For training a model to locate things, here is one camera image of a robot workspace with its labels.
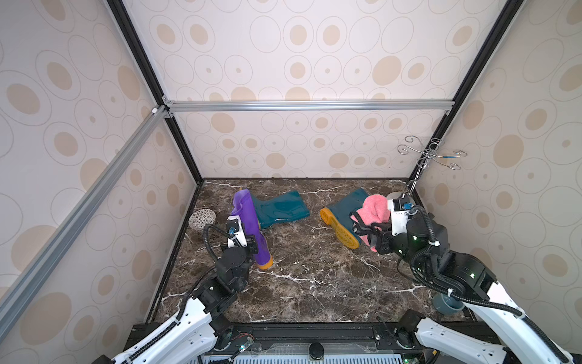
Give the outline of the pink cloth black trim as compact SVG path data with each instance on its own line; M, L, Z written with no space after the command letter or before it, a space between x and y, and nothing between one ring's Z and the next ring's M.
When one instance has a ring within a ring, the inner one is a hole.
M383 236L392 232L388 200L380 194L367 197L360 209L350 213L350 218L354 235L373 252L377 253L377 248L382 246Z

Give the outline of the purple rubber boot yellow sole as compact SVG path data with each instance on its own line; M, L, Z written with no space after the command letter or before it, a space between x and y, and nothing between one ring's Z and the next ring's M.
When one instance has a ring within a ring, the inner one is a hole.
M266 239L260 231L253 197L249 190L239 190L234 194L233 210L230 215L238 215L242 222L245 235L251 235L255 238L258 246L255 261L260 270L271 268L273 265L273 258L268 249Z

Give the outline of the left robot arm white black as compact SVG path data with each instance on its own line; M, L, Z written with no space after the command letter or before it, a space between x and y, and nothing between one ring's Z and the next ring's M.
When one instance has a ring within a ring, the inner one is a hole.
M95 363L200 363L209 351L230 345L232 324L224 313L249 283L258 244L238 216L224 229L207 224L202 239L215 264L183 295L178 311L124 352Z

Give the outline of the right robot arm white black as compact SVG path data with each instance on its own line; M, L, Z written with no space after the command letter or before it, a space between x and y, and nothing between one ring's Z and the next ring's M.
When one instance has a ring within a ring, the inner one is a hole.
M406 348L419 343L471 363L572 363L573 356L556 344L519 307L489 268L475 256L450 250L447 229L419 205L392 211L386 222L366 223L352 214L354 232L368 239L377 253L394 253L409 265L414 280L442 297L461 302L502 341L480 341L409 310L395 333Z

